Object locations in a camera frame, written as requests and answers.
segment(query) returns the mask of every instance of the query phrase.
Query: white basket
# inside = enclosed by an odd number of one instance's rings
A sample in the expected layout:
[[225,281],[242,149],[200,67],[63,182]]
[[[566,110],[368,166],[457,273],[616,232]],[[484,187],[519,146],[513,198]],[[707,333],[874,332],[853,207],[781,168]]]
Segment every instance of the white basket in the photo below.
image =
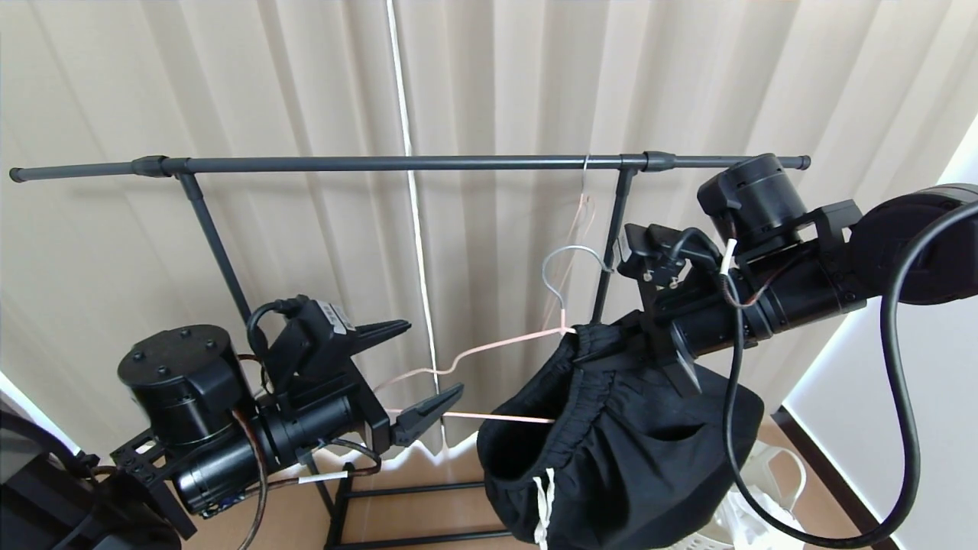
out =
[[[788,495],[782,494],[781,488],[778,486],[778,480],[775,479],[774,473],[771,472],[771,461],[781,453],[787,454],[794,460],[795,465],[798,466],[798,474],[800,476],[798,488]],[[743,476],[743,480],[747,485],[757,485],[762,491],[768,493],[781,508],[789,512],[794,508],[795,502],[801,496],[801,492],[805,490],[805,464],[802,463],[801,458],[788,449],[770,446],[761,441],[754,443],[754,447],[750,450],[750,455],[748,455],[747,462],[740,470],[740,474]],[[718,526],[714,519],[714,521],[700,529],[699,532],[695,532],[670,546],[669,550],[732,550],[733,548],[734,542],[731,540],[730,535],[725,529]]]

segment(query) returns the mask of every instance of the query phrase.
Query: baseboard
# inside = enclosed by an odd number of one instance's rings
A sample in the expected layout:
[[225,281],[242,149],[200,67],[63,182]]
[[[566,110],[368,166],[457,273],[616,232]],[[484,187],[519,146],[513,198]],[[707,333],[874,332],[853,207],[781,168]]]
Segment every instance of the baseboard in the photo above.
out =
[[[794,417],[791,416],[784,407],[771,415],[781,431],[787,435],[791,443],[798,449],[798,454],[812,467],[815,474],[822,480],[828,491],[842,507],[842,510],[849,516],[853,524],[860,532],[867,532],[879,527],[879,522],[866,504],[860,499],[855,491],[846,483],[842,475],[825,457],[822,450],[812,441],[808,433],[798,425]],[[872,545],[873,550],[900,550],[897,543],[892,538]]]

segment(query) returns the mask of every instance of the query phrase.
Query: beige curtain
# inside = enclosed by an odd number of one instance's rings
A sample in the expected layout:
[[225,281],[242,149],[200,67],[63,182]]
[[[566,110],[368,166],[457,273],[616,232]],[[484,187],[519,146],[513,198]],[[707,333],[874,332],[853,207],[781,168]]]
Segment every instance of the beige curtain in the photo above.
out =
[[[808,207],[934,183],[978,112],[978,4],[918,2],[99,2],[0,5],[5,167],[170,156],[810,154]],[[390,24],[402,78],[394,63]],[[711,170],[640,174],[627,221],[709,229]],[[431,334],[410,178],[417,183]],[[358,360],[369,381],[539,330],[540,262],[563,244],[580,172],[202,177],[253,305],[304,293],[408,335]],[[615,174],[589,171],[603,247]],[[4,178],[2,369],[86,449],[145,426],[115,378],[155,331],[241,322],[178,186],[141,178]],[[562,257],[558,278],[570,261]],[[598,269],[574,256],[568,318],[590,317]],[[605,320],[638,307],[612,278]],[[837,322],[747,354],[777,407]],[[465,360],[460,410],[488,412],[555,340]],[[726,370],[729,356],[703,362]],[[415,377],[381,393],[400,407]],[[477,423],[446,420],[454,444]],[[425,443],[442,444],[437,431]]]

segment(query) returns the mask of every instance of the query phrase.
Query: garment rack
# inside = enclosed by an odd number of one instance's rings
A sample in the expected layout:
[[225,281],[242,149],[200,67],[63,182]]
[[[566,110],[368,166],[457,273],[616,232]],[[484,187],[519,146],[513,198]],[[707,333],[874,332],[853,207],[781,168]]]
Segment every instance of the garment rack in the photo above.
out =
[[[622,155],[541,155],[541,156],[461,156],[461,157],[265,157],[237,159],[172,159],[164,156],[151,156],[131,162],[103,162],[95,164],[75,164],[65,166],[45,166],[36,168],[11,168],[10,177],[23,183],[42,179],[63,179],[73,177],[92,177],[110,175],[140,175],[146,177],[173,177],[180,182],[187,199],[194,208],[200,229],[203,231],[210,251],[220,268],[224,283],[231,293],[242,319],[247,322],[251,316],[245,292],[235,274],[231,260],[207,209],[196,174],[239,173],[239,172],[360,172],[360,171],[421,171],[421,170],[618,170],[618,183],[615,186],[614,206],[611,209],[611,222],[608,226],[604,246],[604,263],[610,265],[614,260],[614,242],[621,231],[625,204],[632,189],[632,179],[638,172],[661,172],[673,168],[727,168],[748,160],[750,157],[709,157],[678,156],[660,151],[646,151],[639,154]],[[785,168],[804,170],[811,159],[801,157],[778,157]],[[607,297],[611,274],[602,271],[595,295],[595,305],[591,316],[593,323],[600,322]],[[311,453],[300,460],[312,474],[318,474]],[[344,470],[352,470],[346,463]],[[355,498],[411,494],[419,492],[458,490],[483,486],[483,481],[444,483],[397,487],[390,489],[353,490],[353,478],[339,482],[335,499],[322,482],[317,482],[320,496],[331,517],[330,530],[324,550],[373,550],[401,546],[416,546],[438,542],[456,542],[479,538],[508,536],[504,529],[459,532],[413,538],[393,538],[365,542],[343,543],[343,527],[346,523],[346,510],[350,500]]]

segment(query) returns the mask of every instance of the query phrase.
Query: wooden floor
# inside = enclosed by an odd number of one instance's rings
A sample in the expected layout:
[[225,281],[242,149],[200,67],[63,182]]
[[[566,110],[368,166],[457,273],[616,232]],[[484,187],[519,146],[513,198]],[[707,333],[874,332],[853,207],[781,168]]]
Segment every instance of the wooden floor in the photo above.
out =
[[[769,444],[793,448],[773,422],[766,422],[762,426],[760,439]],[[384,472],[371,478],[356,480],[354,488],[399,487],[482,479],[482,469],[475,456],[474,445],[466,451],[453,449],[448,453],[447,456],[443,454],[434,459],[423,449],[412,448],[404,453],[404,459],[385,463]],[[321,460],[322,471],[338,469],[336,463],[330,462],[328,455]],[[781,486],[797,486],[797,472],[790,459],[779,457],[773,469]],[[184,547],[191,550],[238,548],[251,524],[254,506],[255,499],[251,499],[211,520],[196,519],[200,531]],[[807,488],[795,507],[795,514],[809,532],[834,537],[857,534],[852,522],[811,470],[808,472]],[[285,487],[269,494],[265,519],[251,548],[318,550],[326,541],[329,524],[326,509],[315,486],[307,484]],[[343,531],[343,542],[493,528],[502,526],[481,488],[372,497],[351,502]],[[529,549],[535,546],[507,537],[411,548],[506,550]]]

